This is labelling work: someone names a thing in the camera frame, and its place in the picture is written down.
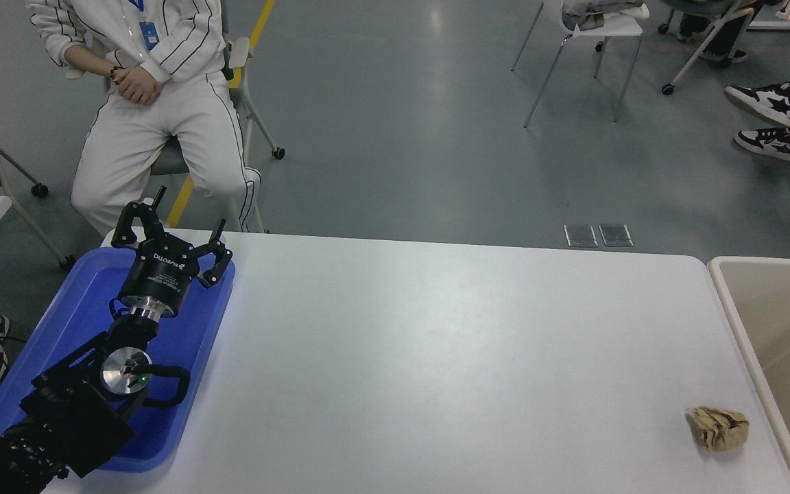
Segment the person's left hand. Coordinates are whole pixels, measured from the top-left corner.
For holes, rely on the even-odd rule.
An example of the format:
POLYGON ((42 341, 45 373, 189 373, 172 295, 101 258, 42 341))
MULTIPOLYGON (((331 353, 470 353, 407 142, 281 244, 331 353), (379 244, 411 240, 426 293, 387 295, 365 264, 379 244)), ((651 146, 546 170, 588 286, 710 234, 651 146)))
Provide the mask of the person's left hand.
POLYGON ((141 66, 135 66, 131 76, 134 78, 137 88, 141 89, 142 95, 141 98, 135 102, 130 100, 128 101, 134 104, 144 104, 144 106, 150 106, 150 104, 153 104, 154 100, 156 100, 160 94, 163 85, 158 82, 156 78, 150 74, 150 72, 141 66))

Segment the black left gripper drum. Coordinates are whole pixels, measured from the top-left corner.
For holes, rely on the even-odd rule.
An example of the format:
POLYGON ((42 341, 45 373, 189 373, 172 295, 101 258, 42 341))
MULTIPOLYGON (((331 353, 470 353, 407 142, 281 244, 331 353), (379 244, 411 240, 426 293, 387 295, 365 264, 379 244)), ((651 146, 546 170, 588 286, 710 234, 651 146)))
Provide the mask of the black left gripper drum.
POLYGON ((141 299, 163 304, 165 313, 178 313, 184 305, 200 263, 187 242, 142 242, 134 265, 119 291, 119 301, 132 305, 141 299))

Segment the person's right hand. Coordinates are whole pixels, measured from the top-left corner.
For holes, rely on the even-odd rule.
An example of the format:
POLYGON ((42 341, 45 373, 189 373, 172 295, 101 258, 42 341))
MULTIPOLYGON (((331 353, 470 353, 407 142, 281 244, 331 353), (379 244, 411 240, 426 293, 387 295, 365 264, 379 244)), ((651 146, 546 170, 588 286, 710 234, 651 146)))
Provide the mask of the person's right hand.
POLYGON ((110 69, 110 80, 116 86, 120 96, 135 102, 141 98, 142 93, 131 76, 133 71, 134 67, 112 67, 110 69))

